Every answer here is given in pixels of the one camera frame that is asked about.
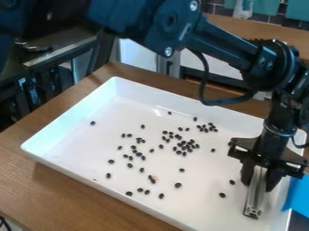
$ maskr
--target bean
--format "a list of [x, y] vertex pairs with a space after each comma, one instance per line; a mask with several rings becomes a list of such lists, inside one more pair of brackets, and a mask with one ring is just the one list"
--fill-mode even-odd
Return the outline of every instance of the bean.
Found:
[[128, 192], [126, 192], [126, 195], [129, 196], [129, 197], [132, 197], [133, 193], [132, 193], [132, 191], [128, 191]]
[[181, 186], [182, 186], [181, 183], [175, 183], [175, 187], [176, 187], [177, 189], [179, 189]]
[[223, 192], [219, 193], [219, 196], [223, 199], [226, 197], [226, 195]]

